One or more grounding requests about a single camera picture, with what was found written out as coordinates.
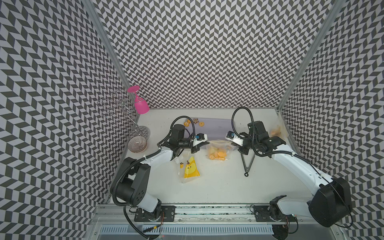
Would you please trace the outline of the clear resealable bag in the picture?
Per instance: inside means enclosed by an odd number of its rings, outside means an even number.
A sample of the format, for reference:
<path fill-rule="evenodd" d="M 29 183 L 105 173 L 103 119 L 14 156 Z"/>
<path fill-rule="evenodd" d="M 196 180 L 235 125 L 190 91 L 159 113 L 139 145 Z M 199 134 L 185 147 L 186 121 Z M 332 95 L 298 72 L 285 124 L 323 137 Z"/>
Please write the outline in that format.
<path fill-rule="evenodd" d="M 270 136 L 287 139 L 289 136 L 289 131 L 286 127 L 286 123 L 283 120 L 279 120 L 276 125 L 270 129 Z"/>

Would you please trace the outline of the clear bag yellow chick print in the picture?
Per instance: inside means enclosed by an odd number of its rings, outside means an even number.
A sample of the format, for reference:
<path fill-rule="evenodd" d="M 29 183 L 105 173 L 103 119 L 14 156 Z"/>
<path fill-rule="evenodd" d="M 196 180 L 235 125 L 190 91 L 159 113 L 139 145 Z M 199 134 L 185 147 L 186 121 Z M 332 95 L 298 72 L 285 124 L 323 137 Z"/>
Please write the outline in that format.
<path fill-rule="evenodd" d="M 195 154 L 192 154 L 191 151 L 183 150 L 180 155 L 174 159 L 174 162 L 182 184 L 192 182 L 201 177 Z"/>

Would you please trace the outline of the steel black-tipped tongs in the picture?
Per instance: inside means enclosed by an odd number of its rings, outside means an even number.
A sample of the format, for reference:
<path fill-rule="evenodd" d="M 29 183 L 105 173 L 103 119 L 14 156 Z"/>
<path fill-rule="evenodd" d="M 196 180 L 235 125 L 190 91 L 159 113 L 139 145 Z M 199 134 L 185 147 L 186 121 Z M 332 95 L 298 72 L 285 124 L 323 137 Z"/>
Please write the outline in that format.
<path fill-rule="evenodd" d="M 244 173 L 244 176 L 245 176 L 245 177 L 248 177 L 248 176 L 249 176 L 249 172 L 250 172 L 250 170 L 251 170 L 251 167 L 252 167 L 252 165 L 253 165 L 253 162 L 254 162 L 254 160 L 255 160 L 255 157 L 256 157 L 256 155 L 253 155 L 253 157 L 251 158 L 250 163 L 247 165 L 247 164 L 246 164 L 246 161 L 245 161 L 244 154 L 241 154 L 241 159 L 242 159 L 243 167 L 244 167 L 244 170 L 245 170 L 245 173 Z"/>

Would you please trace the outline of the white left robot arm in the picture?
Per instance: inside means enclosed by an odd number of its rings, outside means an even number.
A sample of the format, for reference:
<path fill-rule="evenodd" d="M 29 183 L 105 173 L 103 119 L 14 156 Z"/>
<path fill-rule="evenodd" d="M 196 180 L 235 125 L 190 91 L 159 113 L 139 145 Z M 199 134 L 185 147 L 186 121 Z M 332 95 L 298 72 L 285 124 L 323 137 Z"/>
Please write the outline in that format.
<path fill-rule="evenodd" d="M 160 216 L 161 201 L 147 192 L 151 170 L 172 161 L 184 149 L 194 154 L 209 143 L 208 135 L 196 134 L 193 129 L 192 133 L 185 137 L 185 130 L 184 125 L 173 125 L 167 136 L 157 144 L 158 149 L 154 153 L 140 159 L 124 159 L 111 186 L 115 205 L 138 207 L 153 219 Z"/>

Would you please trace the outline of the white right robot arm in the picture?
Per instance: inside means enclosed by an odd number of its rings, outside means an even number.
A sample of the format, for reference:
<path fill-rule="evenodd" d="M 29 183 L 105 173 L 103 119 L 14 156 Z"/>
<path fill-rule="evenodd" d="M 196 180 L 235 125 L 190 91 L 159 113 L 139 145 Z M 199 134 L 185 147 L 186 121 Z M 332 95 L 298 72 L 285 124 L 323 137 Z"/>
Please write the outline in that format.
<path fill-rule="evenodd" d="M 237 146 L 242 155 L 253 150 L 258 157 L 269 157 L 280 163 L 312 194 L 310 198 L 275 197 L 268 207 L 271 220 L 279 222 L 289 215 L 311 217 L 328 228 L 342 218 L 351 216 L 351 190 L 345 179 L 326 174 L 298 155 L 283 139 L 269 136 L 261 121 L 249 123 L 248 130 L 248 133 L 240 134 L 229 131 L 226 139 Z"/>

